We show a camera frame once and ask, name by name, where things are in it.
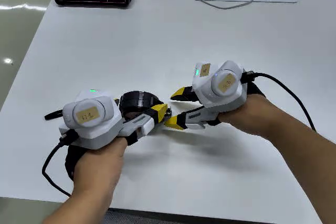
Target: black cable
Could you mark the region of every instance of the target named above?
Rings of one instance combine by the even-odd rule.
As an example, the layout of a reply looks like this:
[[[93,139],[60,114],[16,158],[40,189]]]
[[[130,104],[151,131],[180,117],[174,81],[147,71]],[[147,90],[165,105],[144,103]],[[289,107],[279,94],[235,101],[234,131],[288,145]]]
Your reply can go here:
[[[265,78],[268,78],[274,82],[276,82],[277,84],[279,84],[283,89],[285,89],[292,97],[294,97],[294,99],[298,102],[298,104],[300,105],[300,107],[302,108],[303,112],[305,113],[307,119],[308,119],[308,122],[310,124],[310,127],[312,128],[313,131],[316,131],[315,129],[315,126],[313,124],[313,121],[312,119],[310,118],[310,115],[306,109],[306,107],[303,105],[303,103],[301,102],[301,100],[289,89],[286,87],[286,85],[284,85],[281,81],[279,81],[277,78],[273,77],[273,76],[270,76],[269,74],[266,74],[266,73],[254,73],[252,71],[250,72],[245,72],[242,76],[242,83],[247,83],[249,81],[254,81],[254,79],[256,77],[259,77],[259,76],[262,76],[262,77],[265,77]]]
[[[68,193],[67,191],[63,190],[62,188],[60,188],[58,185],[56,185],[56,183],[49,177],[49,175],[46,173],[46,169],[47,166],[49,165],[50,160],[53,158],[54,154],[61,148],[63,147],[64,144],[63,143],[58,143],[56,145],[56,147],[54,149],[52,149],[52,151],[50,152],[50,154],[48,155],[46,161],[44,162],[44,165],[42,167],[42,175],[48,180],[48,182],[55,187],[57,190],[59,190],[61,193],[65,194],[66,196],[70,197],[70,193]]]
[[[56,185],[56,183],[49,177],[49,175],[46,173],[46,169],[50,163],[50,160],[53,158],[54,154],[63,146],[67,145],[69,146],[70,144],[72,144],[74,141],[76,141],[78,139],[78,133],[75,130],[68,130],[65,134],[62,135],[62,137],[59,139],[59,143],[55,146],[54,149],[52,149],[52,151],[50,152],[50,154],[48,155],[46,161],[43,164],[42,167],[42,175],[47,179],[47,181],[53,186],[55,187],[57,190],[59,190],[61,193],[65,194],[66,196],[70,197],[71,194],[68,193],[67,191],[63,190],[62,188],[60,188],[58,185]]]
[[[63,110],[58,110],[55,112],[52,112],[50,114],[47,114],[44,119],[46,121],[52,120],[52,119],[56,119],[56,118],[61,118],[63,116]]]

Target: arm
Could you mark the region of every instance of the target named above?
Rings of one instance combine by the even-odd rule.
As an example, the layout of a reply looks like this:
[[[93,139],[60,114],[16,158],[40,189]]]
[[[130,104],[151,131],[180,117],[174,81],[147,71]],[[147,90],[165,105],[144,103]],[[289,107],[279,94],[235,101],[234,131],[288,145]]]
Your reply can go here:
[[[43,223],[100,223],[112,202],[126,147],[125,138],[116,138],[102,149],[86,152],[76,165],[71,197]]]
[[[336,145],[271,104],[249,95],[219,120],[269,140],[281,153],[323,223],[336,223]]]

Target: white tabletop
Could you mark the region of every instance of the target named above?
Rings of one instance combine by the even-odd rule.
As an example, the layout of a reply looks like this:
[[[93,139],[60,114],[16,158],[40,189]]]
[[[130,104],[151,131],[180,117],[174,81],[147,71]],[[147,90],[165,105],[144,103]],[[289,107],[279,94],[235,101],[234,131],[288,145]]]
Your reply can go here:
[[[61,119],[43,116],[85,88],[115,97],[131,90],[161,100],[191,85],[197,61],[231,59],[288,85],[318,132],[336,140],[333,0],[254,3],[222,11],[194,0],[133,0],[129,9],[58,7],[52,1],[0,113],[0,196],[64,201],[41,175]],[[276,105],[306,123],[276,84],[256,83]],[[174,113],[190,105],[170,103]],[[51,177],[71,191],[56,154]],[[161,127],[125,154],[112,207],[194,216],[320,223],[276,149],[229,125],[184,132]]]

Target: label sticker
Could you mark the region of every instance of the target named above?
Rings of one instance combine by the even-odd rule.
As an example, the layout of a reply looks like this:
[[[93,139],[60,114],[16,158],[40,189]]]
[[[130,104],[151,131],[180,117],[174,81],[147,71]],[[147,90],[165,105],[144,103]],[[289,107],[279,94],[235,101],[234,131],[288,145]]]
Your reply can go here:
[[[86,110],[82,110],[76,113],[76,117],[79,124],[90,122],[93,119],[100,117],[97,107],[90,107]]]
[[[203,64],[203,65],[202,65],[202,68],[201,68],[201,74],[200,74],[200,77],[208,76],[208,75],[209,75],[209,72],[210,72],[210,63],[208,63],[208,64]]]
[[[236,78],[233,74],[229,73],[218,85],[218,88],[221,92],[225,93],[234,83],[236,82]]]

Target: human hand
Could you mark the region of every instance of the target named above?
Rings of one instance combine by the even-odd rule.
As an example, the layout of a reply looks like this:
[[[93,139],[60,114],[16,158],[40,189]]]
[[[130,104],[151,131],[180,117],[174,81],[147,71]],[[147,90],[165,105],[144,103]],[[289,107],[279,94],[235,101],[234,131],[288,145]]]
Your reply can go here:
[[[286,113],[259,94],[247,96],[246,103],[234,111],[220,113],[218,119],[248,134],[268,138]]]
[[[112,200],[113,191],[120,178],[126,147],[126,139],[117,137],[99,150],[87,151],[76,164],[73,193],[90,191],[108,195]]]

